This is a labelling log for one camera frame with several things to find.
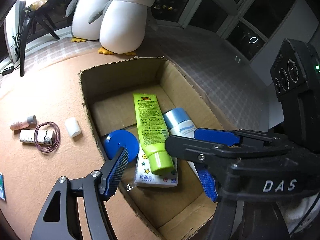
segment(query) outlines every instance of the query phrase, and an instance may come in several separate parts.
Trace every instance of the white plush toy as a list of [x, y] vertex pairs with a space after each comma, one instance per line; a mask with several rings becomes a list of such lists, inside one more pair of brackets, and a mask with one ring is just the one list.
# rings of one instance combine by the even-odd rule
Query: white plush toy
[[72, 42], [95, 41], [99, 39], [102, 17], [98, 18], [92, 24], [89, 24], [88, 20], [97, 7], [105, 5], [108, 1], [109, 0], [72, 0], [66, 11], [66, 17], [68, 17], [76, 10], [71, 27]]
[[134, 52], [140, 47], [146, 31], [146, 22], [154, 29], [156, 20], [152, 17], [151, 7], [155, 0], [110, 0], [105, 7], [101, 7], [92, 14], [89, 22], [104, 14], [99, 53], [136, 55]]

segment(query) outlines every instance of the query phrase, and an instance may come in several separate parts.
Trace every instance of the penguin foot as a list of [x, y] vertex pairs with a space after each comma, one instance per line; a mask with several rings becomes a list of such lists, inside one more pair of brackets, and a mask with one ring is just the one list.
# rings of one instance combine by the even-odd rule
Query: penguin foot
[[85, 42], [85, 41], [87, 41], [86, 39], [80, 39], [80, 38], [72, 38], [71, 39], [71, 42]]
[[113, 55], [114, 53], [110, 50], [107, 50], [105, 49], [104, 47], [101, 47], [99, 50], [98, 50], [99, 54], [104, 54], [104, 55]]
[[127, 52], [125, 53], [127, 56], [130, 56], [130, 55], [133, 55], [133, 56], [136, 56], [137, 53], [135, 53], [134, 51], [131, 51], [131, 52]]

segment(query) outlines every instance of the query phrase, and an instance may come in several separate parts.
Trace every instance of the pink cosmetic bottle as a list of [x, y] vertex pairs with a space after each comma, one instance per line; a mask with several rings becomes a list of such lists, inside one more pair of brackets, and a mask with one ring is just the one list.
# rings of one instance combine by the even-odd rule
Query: pink cosmetic bottle
[[22, 120], [16, 120], [10, 123], [10, 129], [12, 131], [20, 130], [23, 128], [28, 127], [31, 124], [36, 124], [37, 119], [35, 115], [29, 116], [27, 119]]

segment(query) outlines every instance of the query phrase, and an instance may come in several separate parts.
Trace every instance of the cardboard box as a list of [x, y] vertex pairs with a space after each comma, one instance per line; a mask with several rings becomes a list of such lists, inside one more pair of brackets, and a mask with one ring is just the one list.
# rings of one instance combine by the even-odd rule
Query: cardboard box
[[[138, 137], [133, 93], [156, 94], [162, 112], [182, 107], [197, 127], [226, 129], [232, 125], [221, 112], [199, 95], [201, 89], [186, 80], [186, 74], [161, 57], [134, 58], [83, 71], [81, 85], [92, 132], [102, 153], [100, 138], [113, 130], [126, 129]], [[134, 180], [135, 163], [128, 167], [119, 185], [121, 193], [137, 215], [159, 237], [188, 239], [215, 212], [201, 183], [188, 163], [178, 160], [179, 183], [173, 188], [125, 187]]]

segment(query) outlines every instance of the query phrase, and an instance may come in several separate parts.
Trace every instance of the penguin wing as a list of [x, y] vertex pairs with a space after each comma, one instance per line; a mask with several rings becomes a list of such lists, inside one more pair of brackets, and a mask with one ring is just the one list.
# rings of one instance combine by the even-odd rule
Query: penguin wing
[[69, 15], [76, 9], [78, 1], [79, 0], [72, 0], [71, 3], [69, 3], [66, 10], [66, 17], [69, 17]]
[[89, 17], [88, 23], [93, 23], [96, 21], [101, 15], [105, 15], [109, 5], [111, 4], [112, 1], [108, 1], [106, 4], [97, 7], [94, 12], [91, 14]]
[[147, 13], [147, 24], [156, 32], [159, 29], [158, 23], [156, 19], [153, 17], [151, 13], [151, 8], [148, 8], [148, 13]]

